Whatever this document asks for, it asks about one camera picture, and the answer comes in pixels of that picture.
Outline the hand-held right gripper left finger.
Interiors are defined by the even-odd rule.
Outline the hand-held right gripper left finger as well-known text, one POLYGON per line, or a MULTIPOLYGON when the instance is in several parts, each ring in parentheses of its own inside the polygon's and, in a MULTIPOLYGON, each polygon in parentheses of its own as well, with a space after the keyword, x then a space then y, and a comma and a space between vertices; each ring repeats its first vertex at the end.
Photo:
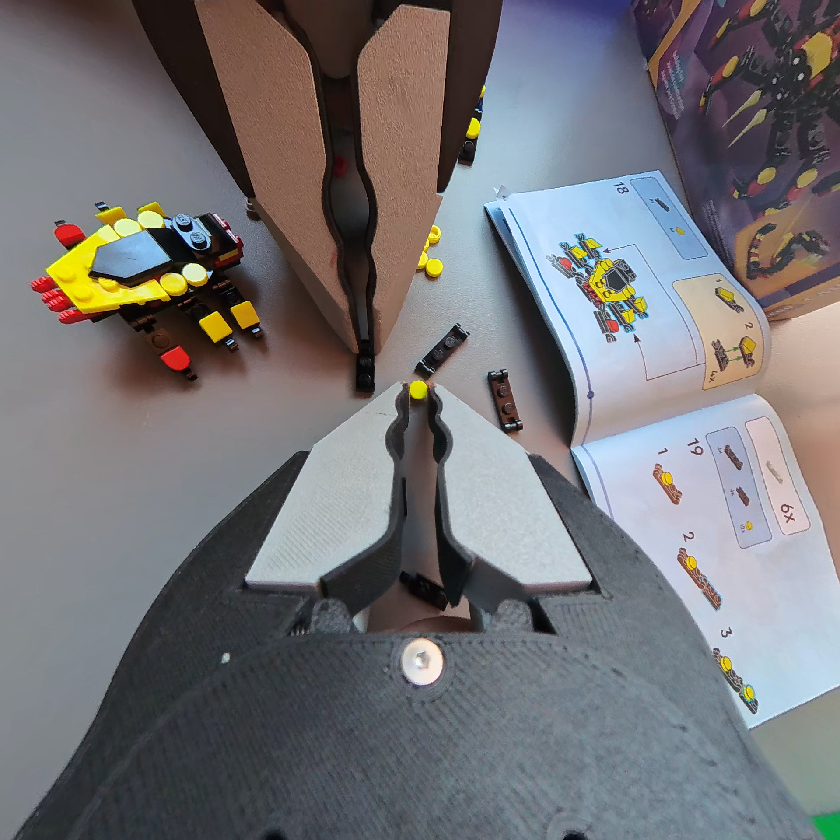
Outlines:
POLYGON ((396 582, 405 519, 407 386, 395 383, 315 444, 245 576, 249 588, 362 612, 396 582))

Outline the lego instruction booklet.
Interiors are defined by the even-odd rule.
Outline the lego instruction booklet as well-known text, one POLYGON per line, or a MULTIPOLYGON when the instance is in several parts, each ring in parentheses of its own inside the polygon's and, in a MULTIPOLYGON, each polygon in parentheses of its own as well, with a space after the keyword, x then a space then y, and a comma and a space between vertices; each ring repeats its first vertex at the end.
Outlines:
POLYGON ((837 575, 755 394, 771 346, 756 300, 658 172, 486 210, 569 367, 591 498, 680 595, 747 723, 837 688, 837 575))

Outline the purple lego set box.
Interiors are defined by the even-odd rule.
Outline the purple lego set box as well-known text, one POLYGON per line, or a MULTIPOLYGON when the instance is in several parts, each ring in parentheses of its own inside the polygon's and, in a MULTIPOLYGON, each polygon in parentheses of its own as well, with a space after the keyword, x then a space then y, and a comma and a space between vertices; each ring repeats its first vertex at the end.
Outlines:
POLYGON ((839 298, 839 2, 636 1, 689 201, 768 320, 839 298))

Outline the yellow black lego spider body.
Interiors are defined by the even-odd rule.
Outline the yellow black lego spider body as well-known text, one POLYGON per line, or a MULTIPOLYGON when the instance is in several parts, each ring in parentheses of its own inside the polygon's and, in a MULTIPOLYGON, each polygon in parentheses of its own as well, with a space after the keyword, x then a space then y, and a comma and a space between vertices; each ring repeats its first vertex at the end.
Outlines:
POLYGON ((66 253, 30 283, 61 323, 99 322, 117 314, 170 370, 189 381, 197 378, 190 357, 157 325, 159 312, 176 307, 215 345, 236 352, 228 321, 200 297, 212 291, 244 333, 263 338, 255 307, 225 273, 244 254, 241 238, 226 220, 215 213, 169 216, 158 203, 139 207, 136 218, 120 206, 96 207, 101 225, 90 236, 63 219, 56 222, 54 233, 66 253))

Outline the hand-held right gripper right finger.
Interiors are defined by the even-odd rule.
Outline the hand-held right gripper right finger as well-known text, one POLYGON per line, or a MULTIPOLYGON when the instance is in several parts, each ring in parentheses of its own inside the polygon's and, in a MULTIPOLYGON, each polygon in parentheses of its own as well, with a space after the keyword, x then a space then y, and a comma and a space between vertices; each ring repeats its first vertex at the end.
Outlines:
POLYGON ((429 396, 440 577, 452 606, 488 624, 503 601, 594 594, 589 572, 528 452, 441 385, 429 396))

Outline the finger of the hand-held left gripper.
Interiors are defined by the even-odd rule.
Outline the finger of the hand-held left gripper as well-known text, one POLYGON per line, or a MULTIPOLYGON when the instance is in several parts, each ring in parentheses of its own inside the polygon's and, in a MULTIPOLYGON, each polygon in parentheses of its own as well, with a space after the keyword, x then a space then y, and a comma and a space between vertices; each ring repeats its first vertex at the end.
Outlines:
POLYGON ((354 283, 366 318, 362 330, 378 354, 442 200, 438 158, 450 14, 398 2, 372 2, 369 14, 372 30, 354 77, 356 160, 369 207, 354 283))
POLYGON ((358 350, 322 207, 326 171, 307 51, 254 1, 196 2, 261 218, 324 318, 358 350))

